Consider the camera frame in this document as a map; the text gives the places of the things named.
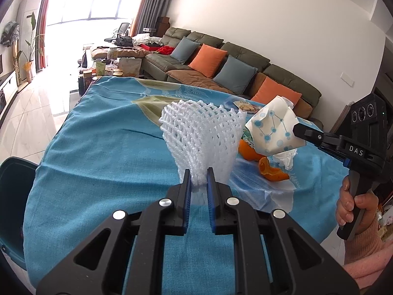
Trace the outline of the pink sleeve right forearm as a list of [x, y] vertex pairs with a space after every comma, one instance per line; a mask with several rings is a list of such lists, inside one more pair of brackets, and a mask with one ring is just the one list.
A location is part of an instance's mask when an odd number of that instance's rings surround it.
[[371, 286], [392, 257], [392, 241], [378, 236], [378, 221], [351, 241], [345, 241], [344, 269], [355, 279], [359, 289]]

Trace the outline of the person right hand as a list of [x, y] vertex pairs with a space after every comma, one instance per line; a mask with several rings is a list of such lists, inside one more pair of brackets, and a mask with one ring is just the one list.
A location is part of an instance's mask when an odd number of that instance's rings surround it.
[[373, 191], [353, 197], [350, 194], [350, 181], [346, 176], [340, 187], [340, 197], [337, 200], [335, 212], [337, 223], [340, 226], [354, 221], [354, 207], [364, 210], [363, 217], [356, 229], [356, 234], [359, 235], [373, 223], [378, 209], [378, 197]]

